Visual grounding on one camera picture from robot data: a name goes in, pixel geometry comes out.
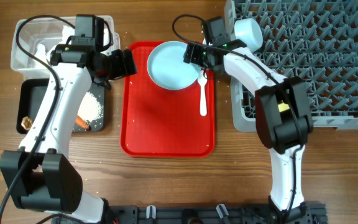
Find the white plastic spoon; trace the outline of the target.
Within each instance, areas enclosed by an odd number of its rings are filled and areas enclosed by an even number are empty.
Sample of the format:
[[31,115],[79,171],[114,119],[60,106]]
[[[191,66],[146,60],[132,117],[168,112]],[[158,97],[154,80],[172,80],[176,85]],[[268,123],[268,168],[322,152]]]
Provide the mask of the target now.
[[206,106],[206,92],[205,92],[205,86],[207,84],[207,78],[206,78],[206,71],[202,70],[200,71],[200,74],[197,78],[197,82],[200,86],[200,115],[206,116],[207,115],[207,106]]

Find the light blue plate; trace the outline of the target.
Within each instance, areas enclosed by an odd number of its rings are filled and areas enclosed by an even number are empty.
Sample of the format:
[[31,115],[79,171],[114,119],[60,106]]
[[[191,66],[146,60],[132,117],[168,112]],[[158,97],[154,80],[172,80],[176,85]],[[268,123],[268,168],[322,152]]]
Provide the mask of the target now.
[[147,72],[156,85],[166,90],[182,90],[196,81],[201,68],[184,62],[187,46],[184,42],[168,41],[151,51]]

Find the pile of white rice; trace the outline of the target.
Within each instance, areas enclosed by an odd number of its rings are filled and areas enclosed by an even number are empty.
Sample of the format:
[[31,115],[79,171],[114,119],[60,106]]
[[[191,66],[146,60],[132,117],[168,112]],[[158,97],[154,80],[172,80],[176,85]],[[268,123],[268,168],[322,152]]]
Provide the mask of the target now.
[[103,105],[98,101],[97,97],[90,92],[86,92],[78,110],[78,116],[90,123],[102,118],[103,109]]

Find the light blue small bowl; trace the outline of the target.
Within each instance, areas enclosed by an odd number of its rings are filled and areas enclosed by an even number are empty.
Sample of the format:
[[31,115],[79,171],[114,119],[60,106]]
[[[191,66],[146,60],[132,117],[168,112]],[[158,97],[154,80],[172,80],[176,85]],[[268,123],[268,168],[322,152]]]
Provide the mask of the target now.
[[251,52],[259,50],[263,44],[262,30],[253,18],[238,20],[234,23],[236,39],[243,41]]

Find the orange carrot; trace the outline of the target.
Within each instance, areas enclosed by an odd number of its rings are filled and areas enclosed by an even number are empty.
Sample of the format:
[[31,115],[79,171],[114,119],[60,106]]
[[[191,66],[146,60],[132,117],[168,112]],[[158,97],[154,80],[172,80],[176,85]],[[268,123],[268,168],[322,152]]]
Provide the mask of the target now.
[[91,129],[89,124],[85,120],[83,120],[80,116],[76,117],[75,124],[77,124],[79,127],[83,128],[86,131],[89,131]]

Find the small brown food scrap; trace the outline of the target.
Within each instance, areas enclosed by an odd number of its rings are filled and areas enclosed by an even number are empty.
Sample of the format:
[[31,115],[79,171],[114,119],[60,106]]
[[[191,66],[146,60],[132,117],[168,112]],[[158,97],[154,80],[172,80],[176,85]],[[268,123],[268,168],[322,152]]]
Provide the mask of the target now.
[[32,119],[30,117],[25,116],[25,117],[22,118],[21,127],[24,130],[26,130],[26,131],[30,130],[32,125],[33,125],[33,121],[32,121]]

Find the white paper towel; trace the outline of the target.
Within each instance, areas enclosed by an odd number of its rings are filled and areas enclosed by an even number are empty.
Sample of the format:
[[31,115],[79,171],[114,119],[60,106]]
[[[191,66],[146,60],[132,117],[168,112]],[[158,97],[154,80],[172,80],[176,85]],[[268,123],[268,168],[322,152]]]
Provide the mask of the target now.
[[65,44],[67,39],[74,34],[75,34],[74,28],[64,25],[62,30],[62,40],[60,41],[60,43]]

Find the yellow plastic cup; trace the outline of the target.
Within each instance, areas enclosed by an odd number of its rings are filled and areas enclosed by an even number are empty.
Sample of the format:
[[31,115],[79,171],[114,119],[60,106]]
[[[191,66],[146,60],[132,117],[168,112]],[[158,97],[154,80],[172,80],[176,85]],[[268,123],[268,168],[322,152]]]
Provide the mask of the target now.
[[284,102],[281,102],[278,104],[278,110],[280,113],[284,112],[284,111],[287,111],[290,109],[290,106]]

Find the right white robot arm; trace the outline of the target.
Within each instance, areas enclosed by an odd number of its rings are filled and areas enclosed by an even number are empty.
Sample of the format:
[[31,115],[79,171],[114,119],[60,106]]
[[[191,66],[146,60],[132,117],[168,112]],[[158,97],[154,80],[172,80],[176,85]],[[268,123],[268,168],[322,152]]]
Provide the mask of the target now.
[[187,42],[184,62],[223,70],[254,96],[255,127],[272,165],[268,221],[290,223],[305,218],[301,162],[313,130],[305,82],[279,74],[254,55],[264,41],[255,19],[236,21],[234,37],[226,32],[222,17],[202,19],[201,28],[204,41]]

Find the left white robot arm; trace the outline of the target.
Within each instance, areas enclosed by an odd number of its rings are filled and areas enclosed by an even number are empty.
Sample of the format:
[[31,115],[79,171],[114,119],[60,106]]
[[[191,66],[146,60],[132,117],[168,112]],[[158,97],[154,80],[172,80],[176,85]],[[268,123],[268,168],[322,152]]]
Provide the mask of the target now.
[[137,73],[130,50],[109,55],[112,34],[101,17],[79,14],[75,33],[57,45],[44,63],[49,83],[37,116],[16,151],[4,151],[0,170],[7,185],[2,204],[77,223],[117,223],[106,199],[83,188],[68,150],[75,120],[92,84],[108,87]]

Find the grey dishwasher rack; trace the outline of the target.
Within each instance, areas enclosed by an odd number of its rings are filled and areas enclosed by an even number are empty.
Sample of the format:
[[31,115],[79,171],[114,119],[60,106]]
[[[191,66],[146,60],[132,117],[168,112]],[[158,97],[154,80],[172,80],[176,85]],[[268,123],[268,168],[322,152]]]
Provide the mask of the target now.
[[226,27],[253,18],[264,42],[256,56],[308,84],[316,127],[358,129],[358,1],[227,1]]

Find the red plastic tray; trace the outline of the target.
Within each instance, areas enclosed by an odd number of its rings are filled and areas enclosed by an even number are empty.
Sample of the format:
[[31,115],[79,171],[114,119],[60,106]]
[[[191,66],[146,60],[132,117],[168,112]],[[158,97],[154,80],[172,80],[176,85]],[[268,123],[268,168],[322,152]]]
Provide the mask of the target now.
[[157,86],[147,72],[147,59],[159,41],[130,45],[137,74],[124,80],[120,145],[132,157],[205,157],[216,145],[215,86],[208,72],[206,116],[200,115],[200,85],[184,90]]

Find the clear plastic bin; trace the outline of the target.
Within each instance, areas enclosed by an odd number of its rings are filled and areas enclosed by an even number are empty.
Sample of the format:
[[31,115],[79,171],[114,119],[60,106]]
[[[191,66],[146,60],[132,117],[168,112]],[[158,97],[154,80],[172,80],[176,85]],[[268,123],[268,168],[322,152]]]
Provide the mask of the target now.
[[23,19],[17,22],[11,50],[12,70],[21,73],[25,80],[50,78],[52,74],[49,69],[28,55],[34,56],[37,44],[44,44],[49,62],[52,51],[61,44],[64,25],[75,29],[81,22],[76,16],[62,17],[60,20],[43,17],[29,22]]

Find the black plastic bin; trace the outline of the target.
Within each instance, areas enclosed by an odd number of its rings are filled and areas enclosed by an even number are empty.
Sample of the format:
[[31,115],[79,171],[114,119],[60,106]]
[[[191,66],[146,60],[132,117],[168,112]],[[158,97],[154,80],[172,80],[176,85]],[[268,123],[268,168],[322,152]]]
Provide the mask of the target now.
[[[48,82],[49,79],[44,78],[44,79],[26,80],[22,84],[19,109],[17,114],[17,124],[16,124],[16,130],[19,134],[27,134],[28,132],[21,127],[21,121],[23,117],[28,116],[32,119],[32,121],[35,121],[35,117],[39,111],[41,102],[47,90]],[[87,92],[90,92],[95,97],[97,97],[98,101],[104,107],[105,89],[103,87],[92,83],[90,89]],[[79,127],[77,124],[75,124],[73,127],[73,132],[86,133],[86,132],[97,132],[102,130],[104,128],[104,109],[103,109],[102,118],[87,123],[91,128],[89,131],[86,131],[83,128]]]

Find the black mounting rail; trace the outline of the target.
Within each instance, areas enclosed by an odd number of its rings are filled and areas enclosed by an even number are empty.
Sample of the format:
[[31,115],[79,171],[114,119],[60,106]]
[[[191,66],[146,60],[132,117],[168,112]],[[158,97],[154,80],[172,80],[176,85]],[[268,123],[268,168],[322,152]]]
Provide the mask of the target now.
[[[113,206],[113,223],[273,223],[273,213],[269,206],[254,204],[244,207],[143,207]],[[299,217],[290,223],[328,224],[326,206],[319,203],[306,203],[294,209]]]

